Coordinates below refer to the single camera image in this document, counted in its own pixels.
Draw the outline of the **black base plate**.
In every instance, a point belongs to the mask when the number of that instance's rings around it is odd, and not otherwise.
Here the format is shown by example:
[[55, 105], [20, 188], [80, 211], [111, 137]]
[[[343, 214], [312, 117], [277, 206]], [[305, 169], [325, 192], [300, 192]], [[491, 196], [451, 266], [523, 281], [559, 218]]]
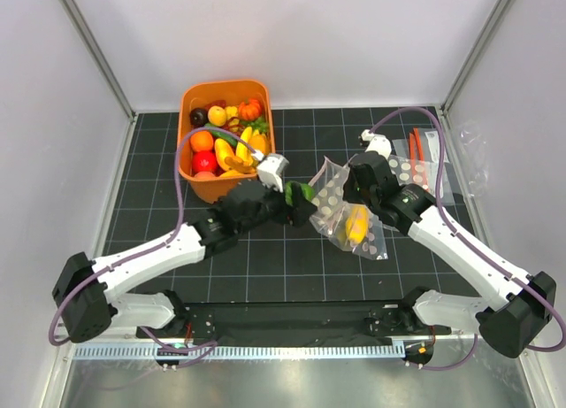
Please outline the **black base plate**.
[[449, 335], [445, 326], [426, 326], [400, 300], [186, 304], [159, 338], [191, 336], [197, 343], [224, 346], [314, 346], [370, 344], [394, 336]]

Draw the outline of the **orange yellow toy fruit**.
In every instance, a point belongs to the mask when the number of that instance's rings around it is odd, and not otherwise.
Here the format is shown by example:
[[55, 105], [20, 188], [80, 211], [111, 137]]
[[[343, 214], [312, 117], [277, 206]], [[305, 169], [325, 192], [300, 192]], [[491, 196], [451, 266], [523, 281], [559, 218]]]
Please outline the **orange yellow toy fruit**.
[[269, 138], [264, 134], [253, 135], [249, 139], [249, 145], [254, 150], [259, 150], [264, 155], [267, 155], [270, 152], [270, 141]]

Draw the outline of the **dark purple toy plum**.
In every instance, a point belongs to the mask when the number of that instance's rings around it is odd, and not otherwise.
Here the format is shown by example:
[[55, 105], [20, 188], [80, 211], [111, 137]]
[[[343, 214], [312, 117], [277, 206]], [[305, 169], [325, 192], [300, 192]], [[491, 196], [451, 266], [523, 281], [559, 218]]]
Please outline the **dark purple toy plum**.
[[208, 123], [208, 111], [204, 108], [194, 108], [189, 113], [189, 121], [193, 127], [203, 127]]

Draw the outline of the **red toy chili peppers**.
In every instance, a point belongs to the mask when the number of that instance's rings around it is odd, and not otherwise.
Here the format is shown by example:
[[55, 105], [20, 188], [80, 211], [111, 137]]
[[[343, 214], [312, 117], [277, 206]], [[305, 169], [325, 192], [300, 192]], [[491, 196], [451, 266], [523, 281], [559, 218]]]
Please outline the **red toy chili peppers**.
[[[230, 106], [230, 105], [228, 105], [228, 104], [226, 103], [225, 100], [216, 100], [216, 101], [214, 101], [214, 102], [211, 102], [211, 103], [207, 104], [207, 105], [205, 106], [205, 109], [208, 111], [208, 110], [211, 108], [211, 106], [214, 106], [214, 105], [220, 106], [220, 107], [222, 107], [222, 108], [224, 108], [224, 109], [225, 109], [227, 106]], [[226, 129], [226, 130], [233, 131], [233, 132], [237, 132], [238, 129], [240, 128], [240, 119], [239, 119], [239, 117], [238, 117], [237, 119], [232, 119], [232, 120], [230, 120], [230, 121], [226, 121], [226, 123], [224, 124], [224, 126], [222, 126], [222, 128], [224, 128], [224, 129]]]

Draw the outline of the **yellow toy lemon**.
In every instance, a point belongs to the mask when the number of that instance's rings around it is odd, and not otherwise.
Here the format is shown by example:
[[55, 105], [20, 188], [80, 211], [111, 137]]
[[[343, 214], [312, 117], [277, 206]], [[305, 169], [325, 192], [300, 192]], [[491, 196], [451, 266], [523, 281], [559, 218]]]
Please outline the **yellow toy lemon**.
[[222, 127], [227, 121], [226, 110], [214, 105], [208, 110], [208, 120], [215, 127]]

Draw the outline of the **yellow toy corn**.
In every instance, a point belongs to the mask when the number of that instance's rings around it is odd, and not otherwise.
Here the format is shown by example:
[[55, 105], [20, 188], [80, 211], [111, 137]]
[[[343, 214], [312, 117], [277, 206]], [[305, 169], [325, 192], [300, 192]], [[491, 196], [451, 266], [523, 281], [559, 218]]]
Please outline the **yellow toy corn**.
[[230, 121], [232, 119], [237, 119], [239, 117], [238, 107], [235, 105], [230, 105], [225, 108], [226, 120]]

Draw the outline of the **yellow toy banana bunch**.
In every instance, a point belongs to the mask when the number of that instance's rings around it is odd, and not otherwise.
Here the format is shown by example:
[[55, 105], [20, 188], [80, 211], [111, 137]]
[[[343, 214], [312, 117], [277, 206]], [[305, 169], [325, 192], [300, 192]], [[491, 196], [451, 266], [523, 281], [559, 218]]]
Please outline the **yellow toy banana bunch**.
[[[254, 134], [253, 127], [246, 127], [241, 135], [240, 138], [244, 142], [249, 142], [250, 138]], [[254, 164], [254, 159], [251, 156], [251, 150], [242, 142], [239, 142], [236, 146], [235, 156], [242, 162], [244, 166], [252, 166]]]

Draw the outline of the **orange toy pumpkin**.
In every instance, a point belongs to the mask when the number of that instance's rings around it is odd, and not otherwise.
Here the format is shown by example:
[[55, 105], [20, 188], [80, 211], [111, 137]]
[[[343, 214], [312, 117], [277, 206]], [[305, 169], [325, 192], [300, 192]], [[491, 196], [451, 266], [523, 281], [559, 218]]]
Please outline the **orange toy pumpkin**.
[[257, 120], [263, 114], [263, 106], [258, 99], [249, 98], [238, 106], [238, 115], [240, 119], [246, 121]]

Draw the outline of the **red toy apple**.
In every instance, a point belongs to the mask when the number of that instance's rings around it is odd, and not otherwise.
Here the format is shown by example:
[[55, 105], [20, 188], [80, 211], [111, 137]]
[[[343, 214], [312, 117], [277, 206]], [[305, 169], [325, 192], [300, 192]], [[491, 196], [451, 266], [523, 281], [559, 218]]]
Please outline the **red toy apple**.
[[216, 155], [210, 150], [194, 152], [191, 166], [193, 175], [203, 172], [215, 174], [218, 168]]

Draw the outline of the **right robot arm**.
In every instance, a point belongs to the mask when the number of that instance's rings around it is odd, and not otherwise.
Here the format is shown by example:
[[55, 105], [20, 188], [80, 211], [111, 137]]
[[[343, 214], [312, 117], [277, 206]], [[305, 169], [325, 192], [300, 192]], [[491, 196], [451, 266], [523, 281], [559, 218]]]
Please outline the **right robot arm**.
[[420, 333], [428, 325], [480, 335], [492, 349], [517, 358], [551, 319], [556, 282], [514, 266], [486, 247], [417, 184], [401, 185], [388, 160], [375, 151], [349, 163], [344, 199], [362, 204], [379, 220], [431, 250], [477, 292], [475, 297], [419, 290], [398, 312], [401, 328]]

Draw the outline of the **green toy cucumber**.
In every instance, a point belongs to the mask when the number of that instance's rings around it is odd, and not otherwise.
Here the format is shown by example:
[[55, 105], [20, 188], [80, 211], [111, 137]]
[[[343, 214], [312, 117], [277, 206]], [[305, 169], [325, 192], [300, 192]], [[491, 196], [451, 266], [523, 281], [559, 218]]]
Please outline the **green toy cucumber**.
[[235, 147], [237, 145], [238, 140], [232, 134], [227, 133], [223, 128], [215, 127], [210, 123], [207, 123], [204, 127], [213, 137], [226, 141], [232, 147]]

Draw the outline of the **green toy bell pepper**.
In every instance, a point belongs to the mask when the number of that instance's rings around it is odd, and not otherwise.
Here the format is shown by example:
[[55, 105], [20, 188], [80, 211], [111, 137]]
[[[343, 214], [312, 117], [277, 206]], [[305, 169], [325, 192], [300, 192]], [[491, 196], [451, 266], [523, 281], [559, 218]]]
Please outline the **green toy bell pepper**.
[[285, 185], [285, 200], [289, 206], [297, 206], [302, 199], [311, 202], [313, 197], [314, 189], [307, 183], [288, 181]]

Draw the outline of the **pink polka dot zip bag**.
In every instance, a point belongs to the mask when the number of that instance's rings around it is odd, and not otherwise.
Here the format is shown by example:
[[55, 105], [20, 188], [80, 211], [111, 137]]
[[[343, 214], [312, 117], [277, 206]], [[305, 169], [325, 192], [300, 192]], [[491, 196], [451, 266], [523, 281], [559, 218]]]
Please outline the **pink polka dot zip bag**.
[[325, 158], [321, 169], [310, 180], [309, 185], [314, 189], [312, 203], [317, 212], [310, 217], [315, 230], [327, 238], [338, 249], [369, 260], [388, 259], [386, 238], [381, 221], [376, 215], [369, 213], [369, 228], [363, 241], [352, 246], [346, 237], [346, 220], [351, 207], [343, 200], [343, 185], [348, 177], [348, 168], [335, 164]]

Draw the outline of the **yellow toy mango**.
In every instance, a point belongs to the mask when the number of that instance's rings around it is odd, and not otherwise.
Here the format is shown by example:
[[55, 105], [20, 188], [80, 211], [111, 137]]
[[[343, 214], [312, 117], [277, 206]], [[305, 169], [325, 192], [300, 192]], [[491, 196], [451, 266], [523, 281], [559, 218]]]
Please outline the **yellow toy mango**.
[[355, 204], [351, 207], [346, 220], [347, 241], [356, 246], [366, 237], [369, 228], [369, 213], [365, 206]]
[[234, 156], [233, 147], [226, 140], [217, 138], [214, 142], [214, 151], [220, 168], [229, 171], [231, 166], [226, 163], [226, 160]]

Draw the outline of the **white polka dot zip bag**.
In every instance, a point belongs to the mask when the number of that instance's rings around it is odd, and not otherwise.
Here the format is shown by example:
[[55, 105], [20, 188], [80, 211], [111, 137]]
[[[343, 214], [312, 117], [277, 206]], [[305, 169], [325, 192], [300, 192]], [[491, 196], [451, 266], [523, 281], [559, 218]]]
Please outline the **white polka dot zip bag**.
[[390, 155], [388, 164], [400, 184], [415, 183], [434, 194], [438, 176], [438, 164]]

